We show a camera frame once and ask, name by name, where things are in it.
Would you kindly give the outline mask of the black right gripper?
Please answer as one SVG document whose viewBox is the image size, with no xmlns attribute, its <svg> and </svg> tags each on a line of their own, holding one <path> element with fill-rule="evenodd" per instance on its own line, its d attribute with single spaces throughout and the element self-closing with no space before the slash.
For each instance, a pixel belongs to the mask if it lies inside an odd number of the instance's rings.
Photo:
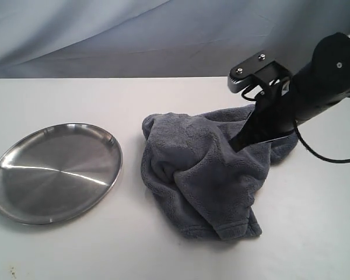
<svg viewBox="0 0 350 280">
<path fill-rule="evenodd" d="M 303 124 L 324 111 L 310 65 L 293 76 L 286 93 L 278 93 L 266 108 L 255 106 L 241 130 L 229 140 L 235 152 L 250 145 L 286 139 L 293 133 L 294 121 Z"/>
</svg>

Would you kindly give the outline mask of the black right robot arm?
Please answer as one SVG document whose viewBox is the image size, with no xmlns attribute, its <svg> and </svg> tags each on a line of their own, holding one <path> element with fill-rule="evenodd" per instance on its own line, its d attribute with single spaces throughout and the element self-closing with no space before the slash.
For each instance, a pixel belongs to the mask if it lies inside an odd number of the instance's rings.
<svg viewBox="0 0 350 280">
<path fill-rule="evenodd" d="M 310 62 L 296 74 L 261 51 L 234 66 L 228 78 L 230 91 L 242 97 L 261 88 L 252 98 L 253 112 L 229 140 L 231 148 L 238 152 L 287 137 L 350 96 L 350 35 L 335 33 L 322 39 Z"/>
</svg>

